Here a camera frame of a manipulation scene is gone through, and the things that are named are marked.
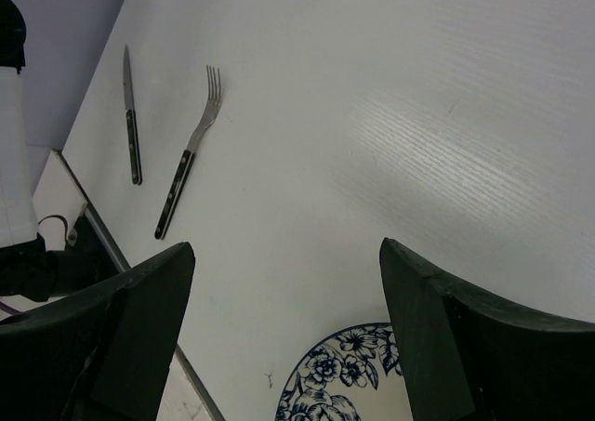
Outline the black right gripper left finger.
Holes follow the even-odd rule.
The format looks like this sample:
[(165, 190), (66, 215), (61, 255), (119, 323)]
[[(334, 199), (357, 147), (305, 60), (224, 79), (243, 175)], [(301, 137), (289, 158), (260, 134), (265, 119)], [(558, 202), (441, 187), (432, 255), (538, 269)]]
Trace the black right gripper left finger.
[(153, 420), (194, 272), (189, 243), (1, 322), (4, 420)]

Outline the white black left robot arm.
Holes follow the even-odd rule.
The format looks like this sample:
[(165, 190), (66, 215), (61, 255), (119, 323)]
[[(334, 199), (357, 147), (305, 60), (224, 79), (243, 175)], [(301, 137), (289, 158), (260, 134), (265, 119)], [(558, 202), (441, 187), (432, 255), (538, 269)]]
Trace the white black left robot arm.
[(49, 299), (56, 282), (33, 209), (22, 117), (26, 25), (12, 0), (1, 0), (1, 294)]

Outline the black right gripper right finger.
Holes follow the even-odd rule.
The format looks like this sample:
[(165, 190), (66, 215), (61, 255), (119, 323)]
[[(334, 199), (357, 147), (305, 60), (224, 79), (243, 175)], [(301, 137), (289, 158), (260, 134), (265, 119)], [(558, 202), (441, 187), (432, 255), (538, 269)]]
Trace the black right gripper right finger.
[(389, 238), (379, 264), (415, 420), (593, 419), (593, 323), (497, 296)]

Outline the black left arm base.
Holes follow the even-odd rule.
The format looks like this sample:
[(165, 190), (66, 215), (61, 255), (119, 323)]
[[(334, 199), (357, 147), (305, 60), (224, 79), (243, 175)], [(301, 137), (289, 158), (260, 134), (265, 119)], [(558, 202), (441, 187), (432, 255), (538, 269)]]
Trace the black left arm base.
[[(51, 247), (51, 232), (46, 227), (60, 223), (60, 248)], [(38, 224), (46, 243), (48, 266), (54, 273), (49, 297), (63, 297), (86, 289), (119, 274), (122, 269), (87, 215), (79, 216), (72, 225), (65, 216), (52, 214)]]

